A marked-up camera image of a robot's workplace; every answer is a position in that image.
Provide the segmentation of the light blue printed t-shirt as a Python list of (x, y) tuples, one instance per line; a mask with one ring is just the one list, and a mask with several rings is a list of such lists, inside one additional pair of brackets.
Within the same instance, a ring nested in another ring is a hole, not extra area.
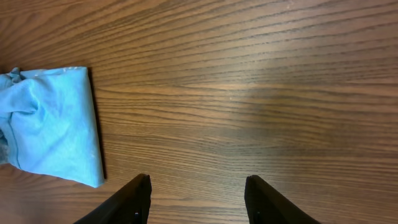
[(1, 163), (94, 188), (104, 184), (86, 67), (1, 75)]

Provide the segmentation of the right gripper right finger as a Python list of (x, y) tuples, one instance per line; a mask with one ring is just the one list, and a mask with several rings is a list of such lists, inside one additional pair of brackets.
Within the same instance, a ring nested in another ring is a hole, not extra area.
[(244, 199), (250, 224), (320, 224), (258, 175), (246, 178)]

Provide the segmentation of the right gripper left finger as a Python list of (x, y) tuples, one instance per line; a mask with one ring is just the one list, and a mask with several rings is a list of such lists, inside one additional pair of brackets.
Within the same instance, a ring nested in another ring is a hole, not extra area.
[(150, 175), (139, 174), (75, 224), (147, 224), (151, 193)]

